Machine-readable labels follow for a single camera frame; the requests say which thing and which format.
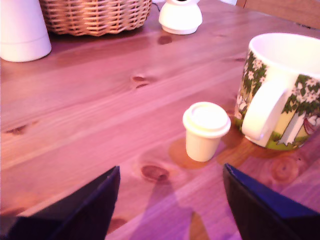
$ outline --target wood grain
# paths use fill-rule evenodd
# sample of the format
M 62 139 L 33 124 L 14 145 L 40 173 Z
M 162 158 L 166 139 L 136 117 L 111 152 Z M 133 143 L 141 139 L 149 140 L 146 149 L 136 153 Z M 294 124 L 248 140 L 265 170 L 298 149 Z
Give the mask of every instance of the wood grain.
M 244 8 L 246 5 L 246 1 L 247 0 L 237 0 L 235 5 Z
M 199 101 L 232 117 L 252 37 L 320 33 L 219 1 L 199 7 L 203 24 L 192 35 L 163 32 L 154 7 L 134 31 L 52 35 L 47 57 L 1 61 L 1 214 L 29 216 L 120 165 L 107 239 L 236 240 L 223 163 L 320 211 L 319 133 L 280 152 L 232 125 L 213 159 L 198 163 L 182 125 Z
M 243 7 L 320 29 L 318 0 L 246 0 Z

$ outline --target white container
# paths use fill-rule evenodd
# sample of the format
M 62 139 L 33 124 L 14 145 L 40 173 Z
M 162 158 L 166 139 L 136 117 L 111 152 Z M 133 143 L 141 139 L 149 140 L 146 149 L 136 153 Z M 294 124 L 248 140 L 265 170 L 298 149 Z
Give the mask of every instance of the white container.
M 38 0 L 1 0 L 0 56 L 10 62 L 40 59 L 51 44 Z
M 199 0 L 166 0 L 159 15 L 162 29 L 176 35 L 193 34 L 202 23 Z
M 186 128 L 186 153 L 198 162 L 206 162 L 213 157 L 221 137 L 231 126 L 226 111 L 206 101 L 191 105 L 183 114 L 182 122 Z

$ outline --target mug handle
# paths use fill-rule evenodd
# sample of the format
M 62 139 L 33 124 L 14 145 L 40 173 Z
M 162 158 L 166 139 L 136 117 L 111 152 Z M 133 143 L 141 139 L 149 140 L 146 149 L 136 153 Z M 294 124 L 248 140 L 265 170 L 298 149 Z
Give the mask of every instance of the mug handle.
M 259 141 L 274 125 L 272 113 L 288 87 L 279 81 L 267 81 L 258 89 L 246 111 L 242 132 L 247 137 Z

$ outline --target white lid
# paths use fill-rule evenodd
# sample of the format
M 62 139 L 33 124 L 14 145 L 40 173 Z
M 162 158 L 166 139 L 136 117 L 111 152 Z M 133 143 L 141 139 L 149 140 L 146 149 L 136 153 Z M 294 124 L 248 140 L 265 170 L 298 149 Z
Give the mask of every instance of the white lid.
M 207 101 L 192 104 L 184 112 L 182 121 L 188 131 L 205 138 L 222 137 L 231 126 L 226 111 Z

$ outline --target ceramic mug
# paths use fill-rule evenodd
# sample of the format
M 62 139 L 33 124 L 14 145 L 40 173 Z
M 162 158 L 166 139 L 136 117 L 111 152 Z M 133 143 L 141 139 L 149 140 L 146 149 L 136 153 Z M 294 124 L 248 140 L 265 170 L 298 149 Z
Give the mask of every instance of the ceramic mug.
M 300 147 L 320 127 L 320 40 L 266 33 L 249 43 L 234 122 L 265 148 Z

